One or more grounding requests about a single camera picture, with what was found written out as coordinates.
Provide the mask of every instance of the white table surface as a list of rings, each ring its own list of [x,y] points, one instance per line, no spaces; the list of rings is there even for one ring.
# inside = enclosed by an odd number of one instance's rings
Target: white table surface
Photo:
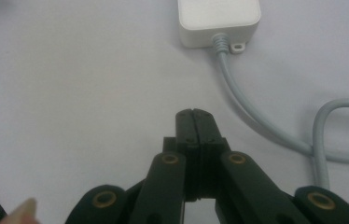
[[[349,98],[349,1],[261,0],[239,85],[275,124],[308,143],[324,103]],[[102,184],[143,179],[175,113],[212,113],[280,189],[312,185],[312,162],[275,144],[234,103],[210,49],[179,42],[175,0],[0,0],[0,203],[38,201],[42,223],[64,223]],[[326,146],[349,152],[349,109],[334,112]],[[349,202],[349,165],[329,164]],[[187,204],[185,223],[218,223],[212,200]]]

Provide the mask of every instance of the gray cable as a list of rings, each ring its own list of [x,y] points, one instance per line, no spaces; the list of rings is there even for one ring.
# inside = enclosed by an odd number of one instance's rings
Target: gray cable
[[[328,167],[324,150],[324,125],[333,110],[349,107],[349,99],[333,100],[323,105],[314,118],[314,165],[316,167],[317,185],[329,189]]]
[[[213,46],[216,51],[216,56],[218,57],[218,62],[220,64],[222,73],[224,75],[224,78],[227,81],[228,86],[230,87],[230,90],[235,97],[235,99],[238,101],[238,103],[242,106],[244,111],[259,125],[261,125],[263,128],[265,128],[267,131],[269,131],[271,134],[273,134],[275,137],[277,137],[279,140],[281,140],[285,145],[288,147],[298,151],[299,153],[302,153],[304,155],[313,156],[314,151],[313,147],[299,139],[296,139],[295,137],[289,135],[288,133],[285,133],[278,127],[276,127],[273,123],[271,123],[268,119],[266,119],[262,114],[260,114],[255,107],[247,100],[247,98],[244,96],[244,94],[239,89],[238,85],[236,84],[235,79],[233,78],[230,67],[228,66],[228,59],[227,55],[229,53],[229,40],[225,35],[216,35],[213,38]],[[326,157],[329,161],[337,161],[337,162],[345,162],[349,163],[349,155],[343,154],[343,153],[334,153],[334,152],[327,152],[326,155],[324,155],[323,150],[319,150],[323,153],[323,156]]]

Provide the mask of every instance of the cable strain relief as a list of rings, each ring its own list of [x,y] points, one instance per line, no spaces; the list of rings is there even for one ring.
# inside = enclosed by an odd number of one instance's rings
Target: cable strain relief
[[[213,48],[216,55],[223,52],[225,54],[230,53],[230,40],[225,34],[217,34],[213,36]]]

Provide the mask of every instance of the brass ring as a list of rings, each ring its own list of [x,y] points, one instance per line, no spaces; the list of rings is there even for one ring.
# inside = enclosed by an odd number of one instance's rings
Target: brass ring
[[[117,195],[113,191],[102,191],[93,197],[92,204],[97,208],[105,208],[113,205],[117,200]]]
[[[175,164],[178,163],[178,157],[175,155],[164,155],[162,156],[162,161],[165,162],[166,164]]]
[[[314,204],[314,206],[325,210],[333,210],[335,208],[335,202],[328,196],[319,192],[312,192],[308,194],[308,200]]]
[[[243,164],[246,162],[246,158],[239,154],[231,154],[229,156],[229,159],[232,163],[235,163],[235,164]]]

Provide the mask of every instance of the power adapter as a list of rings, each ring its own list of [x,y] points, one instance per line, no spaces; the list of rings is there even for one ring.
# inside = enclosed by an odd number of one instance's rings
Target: power adapter
[[[213,46],[226,35],[230,52],[241,53],[258,27],[258,0],[178,0],[180,39],[187,48]]]

